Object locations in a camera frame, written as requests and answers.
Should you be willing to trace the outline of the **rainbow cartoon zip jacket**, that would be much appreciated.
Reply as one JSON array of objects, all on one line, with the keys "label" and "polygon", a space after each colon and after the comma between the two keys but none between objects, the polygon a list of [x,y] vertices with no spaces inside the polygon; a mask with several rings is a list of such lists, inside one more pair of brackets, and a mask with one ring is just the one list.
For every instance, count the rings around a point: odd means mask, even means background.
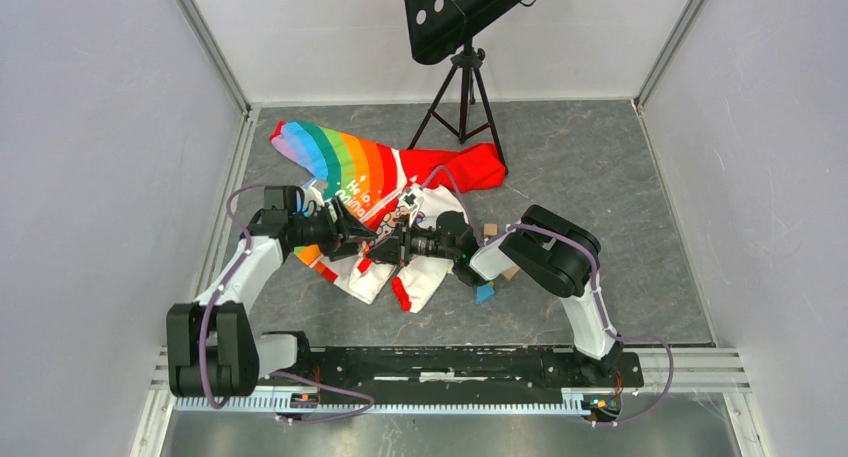
[{"label": "rainbow cartoon zip jacket", "polygon": [[[276,151],[324,184],[323,198],[339,196],[358,220],[382,237],[381,226],[398,217],[401,192],[418,185],[424,202],[418,220],[433,226],[446,211],[463,209],[458,193],[500,186],[506,168],[492,143],[460,151],[398,150],[388,145],[305,121],[281,121],[270,135]],[[400,308],[417,313],[428,303],[452,264],[419,257],[401,267],[376,263],[363,254],[331,261],[318,246],[299,247],[295,256],[330,283],[370,304],[389,285]]]}]

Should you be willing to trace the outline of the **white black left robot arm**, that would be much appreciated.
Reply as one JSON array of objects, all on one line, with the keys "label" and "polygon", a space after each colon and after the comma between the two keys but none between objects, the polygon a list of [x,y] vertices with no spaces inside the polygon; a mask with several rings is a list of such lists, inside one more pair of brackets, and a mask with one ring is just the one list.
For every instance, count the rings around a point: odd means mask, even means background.
[{"label": "white black left robot arm", "polygon": [[377,237],[338,197],[324,201],[290,185],[261,189],[262,207],[249,221],[233,221],[239,241],[222,273],[166,315],[168,384],[177,397],[203,397],[219,408],[231,397],[250,395],[276,371],[290,384],[306,382],[314,358],[304,336],[255,336],[249,312],[294,250],[315,245],[331,257],[347,257]]}]

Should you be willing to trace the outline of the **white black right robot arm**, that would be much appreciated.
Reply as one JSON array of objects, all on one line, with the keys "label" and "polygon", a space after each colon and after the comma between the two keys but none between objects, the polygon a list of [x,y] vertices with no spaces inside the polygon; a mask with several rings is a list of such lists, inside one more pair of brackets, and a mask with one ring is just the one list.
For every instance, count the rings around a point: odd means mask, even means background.
[{"label": "white black right robot arm", "polygon": [[574,334],[578,373],[585,382],[602,385],[617,373],[623,346],[600,293],[600,250],[589,231],[532,205],[517,223],[482,244],[461,211],[442,213],[428,228],[404,217],[366,256],[394,265],[419,257],[449,262],[459,280],[472,287],[519,268],[560,299]]}]

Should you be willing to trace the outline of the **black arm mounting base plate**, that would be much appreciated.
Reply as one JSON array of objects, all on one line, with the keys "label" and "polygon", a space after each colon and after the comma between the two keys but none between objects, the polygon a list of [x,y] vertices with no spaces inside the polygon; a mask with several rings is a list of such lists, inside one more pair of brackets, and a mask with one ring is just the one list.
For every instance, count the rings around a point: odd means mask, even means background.
[{"label": "black arm mounting base plate", "polygon": [[634,352],[607,366],[559,346],[328,346],[301,352],[288,371],[344,389],[319,390],[322,404],[554,404],[564,389],[611,394],[645,383]]}]

